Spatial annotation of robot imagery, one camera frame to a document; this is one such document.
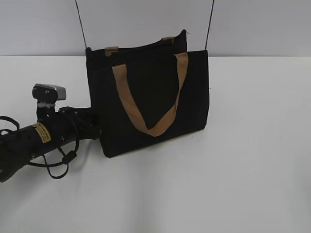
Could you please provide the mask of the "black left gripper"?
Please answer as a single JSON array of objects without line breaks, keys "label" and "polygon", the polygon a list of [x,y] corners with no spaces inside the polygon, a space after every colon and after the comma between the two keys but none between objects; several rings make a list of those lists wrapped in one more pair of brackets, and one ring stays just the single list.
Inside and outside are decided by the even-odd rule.
[{"label": "black left gripper", "polygon": [[99,138],[98,117],[92,108],[62,107],[58,112],[73,121],[80,140]]}]

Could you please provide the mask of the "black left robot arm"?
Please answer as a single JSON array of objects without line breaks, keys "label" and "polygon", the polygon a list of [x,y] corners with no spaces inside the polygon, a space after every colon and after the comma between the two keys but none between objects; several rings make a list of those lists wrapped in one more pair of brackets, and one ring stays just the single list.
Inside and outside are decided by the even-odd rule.
[{"label": "black left robot arm", "polygon": [[[99,137],[98,118],[91,108],[63,107],[58,112],[46,113],[33,125],[20,128],[10,117],[1,120],[16,126],[16,130],[0,132],[0,181],[5,182],[26,165],[50,169],[68,166],[76,158],[80,141]],[[34,163],[33,160],[58,150],[60,162]]]}]

